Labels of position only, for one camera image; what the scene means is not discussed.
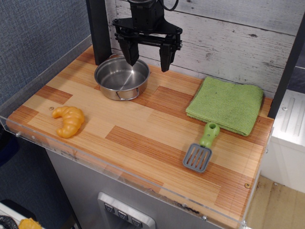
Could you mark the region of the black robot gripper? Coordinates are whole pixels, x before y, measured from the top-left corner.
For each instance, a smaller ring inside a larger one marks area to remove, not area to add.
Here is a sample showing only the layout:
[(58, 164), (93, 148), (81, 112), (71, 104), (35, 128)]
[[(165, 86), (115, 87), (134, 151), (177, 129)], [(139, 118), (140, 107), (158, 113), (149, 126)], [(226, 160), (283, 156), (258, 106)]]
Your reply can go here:
[(176, 50), (182, 48), (182, 28), (166, 21), (162, 0), (130, 0), (130, 18), (114, 19), (115, 39), (130, 66), (139, 58), (138, 44), (159, 47), (161, 70), (166, 72)]

